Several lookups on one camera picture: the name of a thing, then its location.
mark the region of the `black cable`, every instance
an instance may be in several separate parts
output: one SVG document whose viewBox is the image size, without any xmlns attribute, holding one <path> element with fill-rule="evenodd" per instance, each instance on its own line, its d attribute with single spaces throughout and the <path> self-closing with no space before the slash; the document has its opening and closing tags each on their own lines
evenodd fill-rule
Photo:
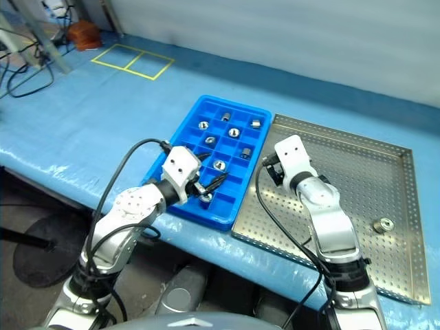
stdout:
<svg viewBox="0 0 440 330">
<path fill-rule="evenodd" d="M 306 239 L 303 243 L 301 243 L 302 246 L 307 245 L 308 243 L 310 243 L 311 241 L 311 237 L 309 237 L 308 239 Z"/>
<path fill-rule="evenodd" d="M 324 304 L 321 306 L 321 308 L 319 308 L 318 310 L 318 315 L 316 316 L 316 323 L 318 325 L 318 329 L 321 328 L 321 315 L 322 313 L 328 310 L 328 308 L 330 307 L 333 299 L 335 298 L 336 295 L 336 284 L 334 283 L 334 281 L 331 283 L 331 292 L 329 297 L 327 298 L 327 300 L 324 302 Z"/>
<path fill-rule="evenodd" d="M 65 43 L 65 47 L 66 47 L 66 52 L 64 53 L 64 55 L 66 55 L 67 53 L 71 52 L 71 50 L 69 50 L 69 39 L 67 38 L 67 33 L 69 32 L 69 28 L 72 25 L 72 8 L 75 8 L 74 5 L 70 5 L 67 2 L 67 9 L 66 9 L 66 13 L 63 16 L 63 42 Z"/>
<path fill-rule="evenodd" d="M 301 310 L 307 299 L 311 296 L 312 293 L 316 290 L 316 288 L 319 286 L 322 280 L 322 273 L 319 273 L 318 279 L 315 282 L 315 285 L 311 287 L 311 289 L 307 292 L 307 294 L 304 296 L 304 298 L 296 305 L 294 311 L 289 315 L 289 317 L 286 319 L 284 324 L 282 325 L 281 329 L 286 329 L 289 326 L 290 321 L 294 319 L 296 314 Z"/>
<path fill-rule="evenodd" d="M 126 155 L 122 158 L 122 161 L 119 163 L 118 167 L 115 170 L 115 173 L 113 174 L 113 176 L 111 177 L 109 183 L 107 184 L 107 187 L 105 187 L 105 190 L 100 198 L 100 201 L 98 203 L 98 206 L 96 207 L 96 211 L 95 214 L 93 216 L 93 220 L 91 223 L 91 228 L 90 228 L 90 232 L 89 232 L 89 236 L 87 237 L 86 240 L 86 244 L 85 244 L 85 249 L 86 249 L 86 253 L 87 253 L 87 258 L 90 259 L 91 258 L 91 240 L 93 238 L 94 232 L 95 232 L 95 226 L 98 223 L 98 221 L 100 220 L 101 217 L 101 213 L 102 213 L 102 208 L 104 207 L 104 203 L 110 193 L 110 190 L 113 188 L 113 185 L 115 184 L 116 179 L 118 178 L 119 174 L 121 173 L 122 169 L 124 168 L 125 164 L 128 162 L 129 158 L 131 157 L 131 155 L 136 151 L 136 149 L 138 149 L 140 146 L 147 144 L 149 142 L 155 142 L 158 144 L 161 144 L 161 140 L 158 139 L 145 139 L 142 141 L 139 141 L 138 143 L 136 143 L 134 146 L 132 146 L 130 148 L 130 150 L 128 151 L 128 153 L 126 153 Z"/>
<path fill-rule="evenodd" d="M 18 32 L 12 31 L 12 30 L 8 30 L 8 29 L 5 29 L 4 27 L 0 27 L 0 30 L 5 31 L 7 33 L 16 34 L 17 36 L 24 36 L 25 38 L 31 40 L 31 42 L 33 42 L 33 43 L 38 42 L 38 41 L 35 41 L 34 39 L 32 39 L 31 37 L 23 34 L 23 33 L 18 33 Z"/>
<path fill-rule="evenodd" d="M 129 225 L 123 225 L 123 226 L 121 226 L 121 227 L 119 227 L 119 228 L 116 228 L 115 230 L 111 231 L 110 233 L 108 233 L 108 234 L 105 235 L 104 237 L 102 237 L 102 238 L 97 242 L 97 244 L 95 244 L 95 246 L 93 247 L 93 249 L 91 249 L 91 255 L 92 255 L 92 256 L 95 256 L 96 251 L 98 251 L 98 249 L 100 248 L 100 246 L 101 246 L 101 245 L 102 245 L 107 239 L 109 239 L 109 238 L 112 237 L 113 235 L 115 235 L 115 234 L 117 234 L 117 233 L 119 233 L 119 232 L 121 232 L 121 231 L 123 231 L 123 230 L 129 229 L 129 228 L 143 228 L 143 229 L 147 229 L 147 228 L 148 228 L 148 229 L 151 229 L 152 231 L 154 231 L 154 232 L 156 233 L 156 236 L 149 237 L 150 239 L 159 239 L 159 238 L 160 238 L 160 231 L 157 230 L 156 228 L 154 228 L 154 227 L 151 226 L 151 225 L 142 225 L 142 224 L 129 224 Z M 92 265 L 92 264 L 89 262 L 89 261 L 92 260 L 92 259 L 87 259 L 86 269 L 89 269 L 89 268 L 92 266 L 93 271 L 94 271 L 96 274 L 99 274 L 99 269 L 96 267 L 96 264 Z M 122 301 L 121 297 L 118 295 L 118 293 L 115 291 L 115 289 L 111 288 L 111 287 L 107 284 L 107 282 L 103 282 L 103 284 L 104 284 L 104 286 L 106 287 L 106 289 L 110 291 L 111 295 L 112 295 L 113 298 L 115 299 L 115 301 L 116 301 L 116 303 L 118 304 L 119 309 L 120 309 L 120 311 L 121 311 L 121 314 L 122 314 L 122 320 L 123 320 L 124 322 L 126 322 L 126 321 L 127 321 L 127 310 L 126 310 L 126 308 L 125 308 L 125 306 L 124 306 L 124 302 Z"/>
<path fill-rule="evenodd" d="M 96 224 L 100 220 L 101 213 L 102 213 L 102 208 L 104 206 L 104 203 L 105 203 L 105 201 L 106 201 L 106 199 L 107 199 L 107 197 L 108 197 L 108 195 L 110 193 L 110 190 L 112 189 L 113 185 L 115 184 L 116 179 L 118 178 L 118 176 L 121 173 L 122 169 L 124 168 L 125 164 L 128 162 L 129 158 L 136 151 L 136 149 L 138 149 L 140 146 L 142 146 L 142 145 L 144 145 L 146 143 L 149 143 L 149 142 L 155 142 L 155 143 L 158 143 L 159 145 L 162 145 L 162 141 L 161 140 L 158 140 L 158 139 L 145 139 L 145 140 L 139 141 L 134 146 L 132 146 L 130 148 L 130 150 L 128 151 L 128 153 L 122 158 L 122 161 L 119 163 L 118 167 L 116 168 L 115 173 L 111 177 L 109 183 L 107 184 L 107 187 L 105 188 L 105 190 L 104 190 L 104 192 L 103 192 L 103 194 L 102 194 L 102 196 L 100 198 L 100 201 L 98 203 L 98 207 L 96 208 L 95 214 L 93 216 L 93 220 L 92 220 L 90 231 L 89 231 L 89 236 L 87 237 L 86 244 L 85 244 L 85 252 L 86 252 L 86 255 L 87 255 L 86 272 L 88 273 L 89 276 L 93 276 L 92 272 L 95 272 L 96 275 L 99 274 L 99 270 L 96 267 L 96 264 L 95 264 L 94 259 L 93 259 L 94 253 L 92 253 L 92 251 L 94 249 L 91 248 L 91 241 L 92 241 L 92 238 L 93 238 L 93 235 L 94 235 L 94 232 L 95 232 Z M 113 288 L 108 288 L 108 289 L 110 289 L 110 292 L 111 292 L 112 296 L 115 298 L 116 302 L 118 303 L 119 308 L 121 309 L 122 317 L 123 317 L 123 319 L 125 321 L 127 319 L 127 311 L 125 309 L 125 306 L 124 306 L 122 300 L 120 299 L 119 295 L 116 293 L 116 291 Z"/>
<path fill-rule="evenodd" d="M 98 308 L 98 311 L 101 314 L 106 315 L 114 325 L 118 323 L 118 321 L 116 321 L 115 316 L 109 311 L 107 311 L 107 309 L 98 302 L 98 299 L 96 299 L 96 297 L 93 294 L 91 294 L 91 301 L 93 301 L 94 305 Z"/>
<path fill-rule="evenodd" d="M 302 253 L 304 253 L 307 256 L 307 258 L 309 258 L 309 260 L 315 265 L 316 269 L 319 272 L 318 280 L 316 281 L 315 285 L 307 292 L 307 294 L 304 296 L 304 298 L 298 303 L 295 310 L 292 311 L 290 316 L 284 322 L 282 329 L 286 329 L 286 327 L 289 325 L 289 323 L 293 320 L 293 318 L 298 314 L 300 309 L 303 307 L 303 305 L 305 304 L 307 299 L 313 294 L 313 292 L 319 286 L 320 281 L 322 280 L 322 275 L 326 275 L 327 278 L 331 278 L 331 274 L 330 274 L 329 270 L 327 269 L 327 267 L 322 263 L 322 261 L 319 260 L 319 258 L 315 254 L 313 254 L 313 252 L 311 252 L 309 249 L 307 249 L 304 246 L 305 244 L 308 243 L 308 240 L 305 241 L 302 245 L 299 244 L 299 242 L 284 228 L 282 223 L 275 217 L 275 215 L 271 212 L 271 210 L 267 207 L 266 203 L 263 201 L 263 198 L 262 198 L 261 192 L 260 192 L 260 183 L 259 183 L 260 173 L 261 173 L 262 169 L 263 169 L 263 165 L 262 164 L 258 165 L 258 168 L 256 170 L 256 174 L 255 174 L 256 175 L 256 177 L 255 177 L 255 191 L 256 191 L 256 197 L 257 197 L 258 201 L 260 202 L 264 211 L 266 211 L 267 215 L 269 215 L 269 217 L 272 219 L 272 221 L 281 229 L 281 231 L 287 236 L 287 238 Z M 333 284 L 333 286 L 332 286 L 332 291 L 333 291 L 335 289 L 335 285 L 334 285 L 333 281 L 332 281 L 332 284 Z M 327 302 L 331 303 L 332 300 L 333 299 L 331 299 L 331 295 L 330 295 L 330 297 L 327 299 L 327 301 L 324 305 L 327 305 Z"/>
<path fill-rule="evenodd" d="M 34 47 L 35 45 L 39 45 L 39 42 L 35 41 L 34 43 L 31 43 L 31 44 L 27 45 L 26 47 L 18 50 L 17 53 L 23 53 L 25 50 L 28 50 L 29 48 Z M 0 60 L 2 60 L 3 58 L 5 58 L 5 57 L 7 57 L 9 55 L 11 55 L 10 52 L 4 54 L 2 57 L 0 57 Z"/>
<path fill-rule="evenodd" d="M 10 63 L 10 61 L 9 61 L 9 56 L 8 56 L 8 57 L 6 57 L 6 67 L 5 67 L 3 73 L 2 73 L 1 76 L 0 76 L 0 89 L 1 89 L 1 83 L 3 82 L 3 79 L 4 79 L 5 76 L 6 76 L 6 72 L 9 70 L 9 63 Z"/>
<path fill-rule="evenodd" d="M 40 90 L 42 90 L 42 89 L 44 89 L 44 88 L 46 88 L 46 87 L 49 87 L 49 86 L 52 85 L 52 84 L 54 83 L 54 81 L 55 81 L 54 72 L 52 71 L 52 68 L 50 67 L 50 64 L 49 64 L 49 63 L 46 63 L 46 64 L 45 64 L 45 67 L 47 68 L 47 70 L 49 71 L 49 74 L 50 74 L 50 81 L 49 81 L 48 83 L 46 83 L 46 84 L 44 84 L 43 86 L 38 87 L 38 88 L 36 88 L 36 89 L 34 89 L 34 90 L 32 90 L 32 91 L 28 91 L 28 92 L 26 92 L 26 93 L 22 93 L 22 94 L 14 94 L 14 93 L 12 93 L 12 91 L 14 90 L 14 89 L 12 88 L 12 86 L 11 86 L 12 81 L 14 80 L 14 78 L 15 78 L 15 76 L 16 76 L 17 74 L 22 74 L 22 73 L 23 73 L 23 72 L 21 71 L 22 69 L 25 69 L 25 68 L 27 68 L 27 67 L 28 67 L 28 64 L 27 64 L 27 63 L 24 64 L 22 67 L 20 67 L 16 72 L 14 72 L 14 73 L 11 75 L 11 77 L 9 77 L 8 82 L 6 83 L 6 90 L 8 91 L 8 94 L 11 95 L 13 98 L 23 98 L 23 97 L 25 97 L 25 96 L 35 94 L 36 92 L 38 92 L 38 91 L 40 91 Z"/>
<path fill-rule="evenodd" d="M 261 197 L 260 192 L 260 184 L 259 184 L 259 177 L 261 170 L 263 169 L 263 165 L 258 165 L 258 168 L 256 170 L 256 179 L 255 179 L 255 191 L 256 191 L 256 197 L 258 198 L 258 201 L 260 202 L 261 206 L 263 207 L 264 211 L 266 211 L 267 215 L 269 215 L 270 219 L 278 226 L 278 228 L 281 229 L 281 231 L 284 233 L 284 235 L 287 236 L 287 238 L 303 253 L 306 255 L 307 258 L 315 265 L 316 269 L 318 271 L 324 272 L 324 275 L 330 277 L 331 274 L 329 270 L 327 269 L 327 266 L 325 266 L 322 261 L 309 249 L 299 244 L 299 242 L 284 228 L 284 226 L 281 224 L 281 222 L 275 217 L 275 215 L 272 213 L 272 211 L 266 206 L 266 203 L 263 201 L 263 198 Z"/>
</svg>

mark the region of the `stainless steel tray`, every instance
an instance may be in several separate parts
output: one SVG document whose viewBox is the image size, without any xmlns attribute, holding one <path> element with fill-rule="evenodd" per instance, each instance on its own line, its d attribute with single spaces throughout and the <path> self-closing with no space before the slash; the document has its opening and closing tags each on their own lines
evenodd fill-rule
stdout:
<svg viewBox="0 0 440 330">
<path fill-rule="evenodd" d="M 261 157 L 274 144 L 298 134 L 312 165 L 341 193 L 341 205 L 352 219 L 368 272 L 381 294 L 407 303 L 430 304 L 417 189 L 410 149 L 276 115 Z M 308 213 L 293 195 L 275 187 L 261 172 L 263 198 L 283 225 L 299 240 L 309 238 Z M 395 229 L 378 234 L 373 222 L 388 217 Z M 273 253 L 311 265 L 272 223 L 255 195 L 255 177 L 247 189 L 232 235 Z"/>
</svg>

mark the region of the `metal nut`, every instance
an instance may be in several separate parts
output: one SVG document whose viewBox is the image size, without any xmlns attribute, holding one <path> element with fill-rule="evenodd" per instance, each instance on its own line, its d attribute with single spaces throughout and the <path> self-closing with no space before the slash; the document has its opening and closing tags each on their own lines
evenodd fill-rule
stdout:
<svg viewBox="0 0 440 330">
<path fill-rule="evenodd" d="M 252 150 L 250 150 L 249 148 L 243 148 L 240 157 L 245 160 L 248 160 L 250 159 L 251 154 L 252 154 Z"/>
<path fill-rule="evenodd" d="M 210 203 L 212 201 L 212 194 L 209 192 L 206 195 L 200 195 L 199 199 L 204 203 Z"/>
<path fill-rule="evenodd" d="M 206 195 L 200 195 L 199 200 L 200 200 L 200 206 L 204 209 L 207 209 L 209 208 L 209 205 L 212 201 L 212 194 L 209 192 Z"/>
<path fill-rule="evenodd" d="M 394 222 L 389 218 L 383 217 L 373 224 L 373 228 L 379 234 L 383 234 L 394 229 Z"/>
<path fill-rule="evenodd" d="M 229 136 L 231 138 L 237 138 L 240 136 L 240 130 L 239 129 L 230 129 L 229 130 Z"/>
<path fill-rule="evenodd" d="M 258 119 L 253 119 L 253 120 L 252 120 L 252 123 L 250 124 L 250 126 L 251 126 L 253 129 L 259 129 L 259 128 L 261 127 L 260 120 L 258 120 Z"/>
<path fill-rule="evenodd" d="M 214 166 L 214 168 L 218 171 L 224 171 L 226 169 L 226 164 L 223 160 L 215 160 L 214 163 L 212 164 Z"/>
<path fill-rule="evenodd" d="M 200 122 L 199 123 L 199 128 L 200 129 L 207 129 L 209 127 L 209 123 L 208 122 Z"/>
<path fill-rule="evenodd" d="M 206 144 L 209 144 L 209 145 L 215 144 L 215 141 L 216 141 L 215 136 L 208 136 L 208 137 L 205 139 L 205 143 L 206 143 Z"/>
<path fill-rule="evenodd" d="M 231 119 L 231 114 L 229 112 L 225 112 L 222 116 L 221 116 L 221 121 L 222 122 L 229 122 L 229 119 Z"/>
</svg>

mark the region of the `blue plastic tray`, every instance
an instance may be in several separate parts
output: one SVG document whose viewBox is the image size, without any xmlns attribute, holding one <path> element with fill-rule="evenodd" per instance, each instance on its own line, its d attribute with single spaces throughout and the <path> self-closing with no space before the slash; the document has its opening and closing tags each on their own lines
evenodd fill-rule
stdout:
<svg viewBox="0 0 440 330">
<path fill-rule="evenodd" d="M 221 121 L 225 112 L 231 115 L 228 122 Z M 250 126 L 253 119 L 260 120 L 261 127 L 259 129 L 253 129 Z M 271 113 L 266 110 L 222 100 L 214 96 L 200 97 L 170 142 L 175 146 L 184 145 L 195 154 L 211 153 L 211 156 L 203 161 L 203 166 L 200 168 L 200 182 L 204 186 L 209 184 L 212 178 L 221 174 L 212 165 L 215 160 L 223 160 L 226 163 L 225 171 L 229 174 L 214 192 L 214 197 L 208 208 L 204 208 L 198 198 L 191 197 L 188 203 L 182 206 L 171 206 L 168 211 L 219 230 L 229 230 L 239 212 L 256 161 L 269 131 L 271 119 Z M 209 123 L 208 129 L 199 129 L 201 121 Z M 240 130 L 238 138 L 231 138 L 228 135 L 228 131 L 233 127 Z M 209 147 L 205 143 L 208 136 L 216 138 L 217 143 L 214 147 Z M 240 157 L 243 148 L 252 150 L 250 159 Z M 160 180 L 165 158 L 165 154 L 158 157 L 142 180 L 142 184 L 150 178 Z"/>
</svg>

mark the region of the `white wall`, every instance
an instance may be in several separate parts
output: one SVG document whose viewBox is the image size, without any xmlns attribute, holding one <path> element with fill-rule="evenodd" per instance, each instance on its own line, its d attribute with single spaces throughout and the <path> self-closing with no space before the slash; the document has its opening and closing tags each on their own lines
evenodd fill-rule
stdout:
<svg viewBox="0 0 440 330">
<path fill-rule="evenodd" d="M 439 0 L 112 0 L 127 34 L 440 107 Z"/>
</svg>

